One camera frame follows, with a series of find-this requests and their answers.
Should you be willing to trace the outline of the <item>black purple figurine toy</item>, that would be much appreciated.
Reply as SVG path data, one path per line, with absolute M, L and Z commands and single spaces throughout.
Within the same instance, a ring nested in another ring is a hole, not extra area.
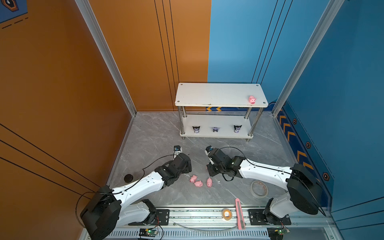
M 238 134 L 242 128 L 242 125 L 234 125 L 234 133 Z

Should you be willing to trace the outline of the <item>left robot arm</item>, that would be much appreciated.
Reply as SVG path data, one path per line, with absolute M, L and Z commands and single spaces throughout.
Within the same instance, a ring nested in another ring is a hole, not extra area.
M 116 227 L 131 223 L 149 225 L 155 219 L 156 208 L 144 197 L 171 186 L 180 175 L 191 171 L 191 159 L 179 153 L 138 181 L 113 189 L 101 187 L 76 216 L 82 220 L 92 240 L 103 240 Z

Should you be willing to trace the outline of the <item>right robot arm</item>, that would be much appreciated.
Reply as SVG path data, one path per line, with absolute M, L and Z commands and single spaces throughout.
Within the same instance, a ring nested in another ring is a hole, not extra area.
M 210 163 L 210 177 L 222 175 L 230 182 L 234 178 L 253 179 L 277 186 L 285 191 L 278 198 L 271 198 L 254 220 L 260 225 L 289 225 L 290 214 L 303 212 L 308 215 L 324 214 L 321 206 L 323 188 L 311 172 L 300 164 L 293 167 L 278 167 L 249 160 L 245 155 L 233 158 L 222 149 L 208 146 L 205 149 Z

